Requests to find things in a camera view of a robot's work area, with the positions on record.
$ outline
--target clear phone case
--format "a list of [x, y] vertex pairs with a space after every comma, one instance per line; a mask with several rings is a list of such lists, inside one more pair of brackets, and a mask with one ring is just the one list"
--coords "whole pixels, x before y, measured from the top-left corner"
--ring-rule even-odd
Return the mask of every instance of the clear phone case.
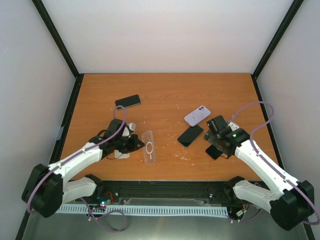
[[145, 164], [155, 164], [157, 161], [156, 147], [152, 131], [146, 131], [141, 136], [144, 143], [143, 154]]

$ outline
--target phone case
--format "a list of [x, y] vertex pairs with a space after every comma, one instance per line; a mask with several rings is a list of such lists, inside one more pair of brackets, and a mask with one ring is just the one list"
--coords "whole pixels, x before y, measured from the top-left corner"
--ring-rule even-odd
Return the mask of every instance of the phone case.
[[194, 127], [206, 117], [211, 114], [210, 110], [205, 106], [199, 106], [196, 110], [190, 112], [184, 117], [184, 120], [191, 126]]

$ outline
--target brown table surface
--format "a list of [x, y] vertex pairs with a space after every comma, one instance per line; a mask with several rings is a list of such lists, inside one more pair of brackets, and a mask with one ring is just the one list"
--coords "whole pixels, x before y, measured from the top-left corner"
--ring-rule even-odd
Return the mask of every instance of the brown table surface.
[[[227, 120], [239, 108], [257, 101], [249, 73], [133, 73], [85, 74], [62, 151], [62, 158], [80, 149], [113, 118], [115, 100], [139, 94], [141, 104], [129, 107], [127, 123], [135, 123], [139, 138], [153, 132], [157, 162], [146, 165], [143, 150], [127, 159], [103, 160], [90, 165], [74, 179], [93, 174], [102, 180], [226, 181], [237, 175], [247, 180], [259, 177], [233, 156], [213, 160], [203, 139], [206, 121], [218, 115]], [[211, 115], [199, 123], [203, 133], [184, 148], [177, 138], [189, 127], [185, 115], [206, 106]], [[123, 110], [117, 110], [123, 119]], [[248, 133], [264, 122], [259, 104], [243, 110], [234, 122]], [[276, 156], [266, 127], [254, 139], [275, 162]]]

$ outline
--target gray wall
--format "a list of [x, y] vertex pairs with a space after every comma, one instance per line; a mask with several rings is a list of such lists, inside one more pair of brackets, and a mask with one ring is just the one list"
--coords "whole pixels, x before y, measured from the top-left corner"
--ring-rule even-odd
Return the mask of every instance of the gray wall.
[[[320, 1], [302, 4], [258, 83], [275, 108], [272, 123], [286, 170], [315, 189], [320, 208]], [[320, 239], [320, 226], [314, 226]]]
[[32, 168], [48, 164], [74, 78], [31, 0], [0, 3], [0, 239], [17, 235]]
[[251, 73], [292, 0], [43, 2], [82, 73]]

